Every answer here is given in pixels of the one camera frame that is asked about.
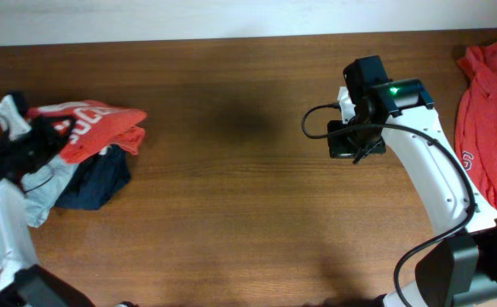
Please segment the orange FRAM t-shirt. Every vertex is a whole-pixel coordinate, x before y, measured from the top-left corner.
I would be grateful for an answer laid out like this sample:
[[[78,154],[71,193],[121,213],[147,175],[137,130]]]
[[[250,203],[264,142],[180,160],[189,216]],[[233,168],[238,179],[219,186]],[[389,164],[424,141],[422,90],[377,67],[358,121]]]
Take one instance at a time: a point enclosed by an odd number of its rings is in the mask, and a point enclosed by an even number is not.
[[[29,119],[37,116],[75,118],[75,125],[65,120],[53,124],[61,134],[70,134],[68,144],[60,151],[68,164],[80,164],[112,145],[137,155],[145,137],[145,130],[138,125],[147,117],[144,111],[112,107],[101,101],[70,101],[28,110]]]

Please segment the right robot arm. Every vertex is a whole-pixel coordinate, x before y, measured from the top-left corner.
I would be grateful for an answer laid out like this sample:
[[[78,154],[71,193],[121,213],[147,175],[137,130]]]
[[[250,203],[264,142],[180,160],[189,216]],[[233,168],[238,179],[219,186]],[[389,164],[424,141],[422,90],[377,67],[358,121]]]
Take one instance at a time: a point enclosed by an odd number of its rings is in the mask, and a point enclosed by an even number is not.
[[[434,231],[406,286],[374,306],[474,306],[497,299],[497,211],[468,177],[417,79],[388,78],[376,55],[343,70],[340,120],[327,125],[331,157],[358,163],[391,149],[406,169]]]

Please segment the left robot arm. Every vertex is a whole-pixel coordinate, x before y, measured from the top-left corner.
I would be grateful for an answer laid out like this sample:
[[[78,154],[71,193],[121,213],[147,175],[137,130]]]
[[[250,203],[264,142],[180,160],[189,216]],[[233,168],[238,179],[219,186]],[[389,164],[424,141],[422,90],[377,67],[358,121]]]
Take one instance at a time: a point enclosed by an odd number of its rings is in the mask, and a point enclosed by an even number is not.
[[[75,287],[42,267],[25,217],[25,194],[18,180],[45,166],[67,144],[70,130],[59,132],[54,123],[75,124],[72,116],[38,116],[29,131],[11,140],[11,121],[0,134],[0,306],[90,306],[91,300]]]

